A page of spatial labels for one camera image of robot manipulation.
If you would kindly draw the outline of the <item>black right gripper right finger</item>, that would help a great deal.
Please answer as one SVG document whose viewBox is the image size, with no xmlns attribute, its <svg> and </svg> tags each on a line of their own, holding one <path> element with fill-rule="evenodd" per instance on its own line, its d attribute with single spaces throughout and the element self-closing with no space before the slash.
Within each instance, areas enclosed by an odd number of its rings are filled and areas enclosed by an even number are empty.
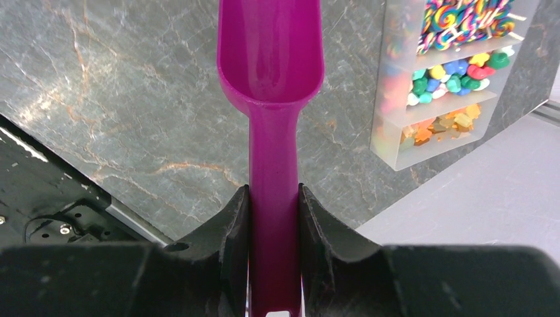
<svg viewBox="0 0 560 317">
<path fill-rule="evenodd" d="M 558 316 L 559 266 L 528 246 L 379 245 L 298 189 L 306 316 Z"/>
</svg>

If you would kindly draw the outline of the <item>magenta plastic scoop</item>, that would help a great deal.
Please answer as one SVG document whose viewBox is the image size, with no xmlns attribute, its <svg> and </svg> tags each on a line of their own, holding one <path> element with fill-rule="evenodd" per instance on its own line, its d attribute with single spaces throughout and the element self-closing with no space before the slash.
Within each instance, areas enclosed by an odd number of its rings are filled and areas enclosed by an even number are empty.
<svg viewBox="0 0 560 317">
<path fill-rule="evenodd" d="M 300 316 L 297 123 L 324 81 L 321 3 L 221 1 L 216 63 L 248 118 L 249 314 Z"/>
</svg>

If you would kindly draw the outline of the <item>clear compartment candy box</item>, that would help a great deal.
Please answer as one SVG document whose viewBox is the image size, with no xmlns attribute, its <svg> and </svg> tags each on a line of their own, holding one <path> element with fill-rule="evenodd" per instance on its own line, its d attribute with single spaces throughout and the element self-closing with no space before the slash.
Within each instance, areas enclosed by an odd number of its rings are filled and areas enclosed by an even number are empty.
<svg viewBox="0 0 560 317">
<path fill-rule="evenodd" d="M 481 139 L 537 1 L 389 1 L 371 150 L 403 170 Z"/>
</svg>

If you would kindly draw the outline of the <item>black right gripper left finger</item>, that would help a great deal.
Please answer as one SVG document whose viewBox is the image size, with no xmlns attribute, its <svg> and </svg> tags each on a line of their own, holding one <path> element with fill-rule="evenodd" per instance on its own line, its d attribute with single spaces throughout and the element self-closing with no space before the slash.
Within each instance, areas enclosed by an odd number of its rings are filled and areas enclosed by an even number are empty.
<svg viewBox="0 0 560 317">
<path fill-rule="evenodd" d="M 12 246 L 1 251 L 2 316 L 243 316 L 250 198 L 176 242 Z"/>
</svg>

